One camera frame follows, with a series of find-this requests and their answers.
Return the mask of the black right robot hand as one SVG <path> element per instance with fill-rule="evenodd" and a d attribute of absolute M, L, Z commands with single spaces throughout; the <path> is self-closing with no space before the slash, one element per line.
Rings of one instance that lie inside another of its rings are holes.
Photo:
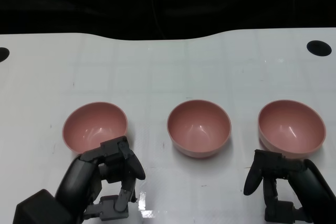
<path fill-rule="evenodd" d="M 278 199 L 277 179 L 285 179 L 302 206 Z M 276 223 L 335 223 L 335 195 L 309 159 L 290 159 L 280 153 L 255 150 L 254 161 L 244 185 L 249 196 L 263 185 L 265 220 Z"/>

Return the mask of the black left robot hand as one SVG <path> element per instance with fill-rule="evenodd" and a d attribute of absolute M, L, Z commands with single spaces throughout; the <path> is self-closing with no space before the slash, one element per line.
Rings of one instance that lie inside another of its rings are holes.
<path fill-rule="evenodd" d="M 99 147 L 79 154 L 70 164 L 56 192 L 56 200 L 66 208 L 75 223 L 91 218 L 101 221 L 125 219 L 128 203 L 136 202 L 135 184 L 145 172 L 130 149 L 126 136 L 102 142 Z M 101 197 L 102 181 L 121 183 L 119 194 Z"/>

